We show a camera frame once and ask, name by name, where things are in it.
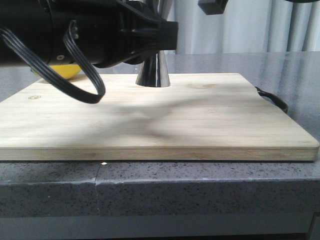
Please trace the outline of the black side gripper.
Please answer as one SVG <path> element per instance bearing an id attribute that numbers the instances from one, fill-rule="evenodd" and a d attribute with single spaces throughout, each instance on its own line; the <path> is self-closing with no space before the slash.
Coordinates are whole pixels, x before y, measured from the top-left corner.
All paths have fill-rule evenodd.
<path id="1" fill-rule="evenodd" d="M 0 25 L 49 65 L 72 64 L 63 36 L 76 21 L 76 44 L 98 68 L 125 61 L 117 36 L 115 0 L 2 0 Z"/>

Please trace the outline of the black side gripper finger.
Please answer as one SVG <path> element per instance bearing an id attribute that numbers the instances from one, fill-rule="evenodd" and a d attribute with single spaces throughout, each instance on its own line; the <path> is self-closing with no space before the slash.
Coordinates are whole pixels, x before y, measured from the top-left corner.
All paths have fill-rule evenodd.
<path id="1" fill-rule="evenodd" d="M 221 15 L 224 13 L 228 0 L 199 0 L 200 9 L 206 15 Z"/>
<path id="2" fill-rule="evenodd" d="M 158 0 L 117 1 L 117 63 L 140 64 L 162 50 L 175 50 L 178 23 L 156 11 Z"/>

